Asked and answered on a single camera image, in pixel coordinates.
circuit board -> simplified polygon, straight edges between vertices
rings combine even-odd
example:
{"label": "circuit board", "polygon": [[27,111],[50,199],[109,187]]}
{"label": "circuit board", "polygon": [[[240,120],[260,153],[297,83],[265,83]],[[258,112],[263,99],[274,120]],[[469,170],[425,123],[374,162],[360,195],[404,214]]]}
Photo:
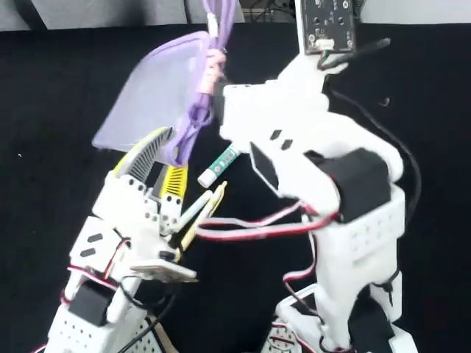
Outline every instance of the circuit board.
{"label": "circuit board", "polygon": [[352,0],[301,0],[306,54],[355,50]]}

black backdrop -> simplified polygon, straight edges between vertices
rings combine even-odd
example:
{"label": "black backdrop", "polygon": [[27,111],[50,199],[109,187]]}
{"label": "black backdrop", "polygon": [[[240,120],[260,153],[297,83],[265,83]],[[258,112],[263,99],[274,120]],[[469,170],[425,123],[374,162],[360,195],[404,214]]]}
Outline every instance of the black backdrop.
{"label": "black backdrop", "polygon": [[[120,157],[95,150],[90,141],[127,75],[154,47],[200,28],[0,34],[2,352],[29,352],[46,340],[67,278],[68,250]],[[228,77],[260,83],[276,76],[297,52],[295,31],[291,24],[236,25]],[[463,349],[471,167],[471,50],[465,43],[471,26],[363,25],[358,33],[361,43],[389,36],[392,45],[351,65],[331,85],[359,100],[402,138],[424,174],[422,200],[400,241],[400,323],[420,352]],[[389,104],[382,107],[386,98]],[[369,126],[352,107],[335,100],[332,106]],[[187,202],[202,192],[197,176],[226,145],[217,126],[201,134]],[[218,215],[257,218],[283,204],[251,172],[246,157],[224,178],[229,185]],[[410,191],[409,170],[402,185]],[[305,237],[196,241],[187,258],[201,282],[183,291],[164,321],[182,353],[255,349],[276,303],[286,296],[282,275],[310,260]]]}

humanoid robot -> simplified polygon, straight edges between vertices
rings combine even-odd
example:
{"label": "humanoid robot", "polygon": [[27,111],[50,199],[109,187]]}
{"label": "humanoid robot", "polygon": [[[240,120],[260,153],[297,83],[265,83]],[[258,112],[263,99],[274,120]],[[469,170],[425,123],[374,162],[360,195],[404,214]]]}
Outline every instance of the humanoid robot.
{"label": "humanoid robot", "polygon": [[[395,184],[402,158],[352,119],[329,112],[322,94],[326,74],[343,70],[342,58],[355,49],[351,6],[298,0],[300,54],[276,80],[224,88],[221,136],[249,153],[254,172],[274,193],[300,200],[314,257],[310,268],[283,279],[291,289],[290,280],[315,272],[317,282],[278,304],[263,353],[417,353],[411,335],[393,325],[402,311],[397,239],[405,232],[406,207]],[[340,20],[344,30],[331,34],[339,26],[329,21]],[[146,279],[196,279],[177,264],[184,249],[169,245],[190,218],[180,217],[186,169],[169,166],[153,188],[145,184],[172,133],[151,133],[107,175],[94,216],[71,251],[71,276],[46,353],[164,352],[147,308],[133,296]],[[195,233],[211,238],[205,232],[211,219]],[[311,227],[319,219],[322,227]],[[229,232],[212,238],[238,240]]]}

pen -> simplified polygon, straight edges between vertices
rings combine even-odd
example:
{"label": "pen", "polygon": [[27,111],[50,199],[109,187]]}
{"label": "pen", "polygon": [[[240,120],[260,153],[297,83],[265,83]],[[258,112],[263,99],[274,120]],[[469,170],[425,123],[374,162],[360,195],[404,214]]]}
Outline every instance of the pen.
{"label": "pen", "polygon": [[213,191],[206,190],[180,217],[178,230],[182,229],[210,200]]}
{"label": "pen", "polygon": [[224,197],[224,189],[226,188],[227,182],[223,182],[218,186],[213,195],[211,196],[209,202],[206,206],[203,207],[201,213],[196,217],[195,222],[191,225],[190,229],[186,232],[185,236],[182,239],[182,248],[186,250],[195,237],[196,226],[201,224],[207,217],[211,217],[216,211],[217,207],[221,203],[222,198]]}

lavender plastic sheet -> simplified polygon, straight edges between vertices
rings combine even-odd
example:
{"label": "lavender plastic sheet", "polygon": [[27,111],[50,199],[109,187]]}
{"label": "lavender plastic sheet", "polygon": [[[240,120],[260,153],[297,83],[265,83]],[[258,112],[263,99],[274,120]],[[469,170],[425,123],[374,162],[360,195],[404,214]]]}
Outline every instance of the lavender plastic sheet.
{"label": "lavender plastic sheet", "polygon": [[151,131],[176,126],[195,99],[208,47],[208,33],[196,32],[146,55],[130,74],[93,145],[129,151]]}

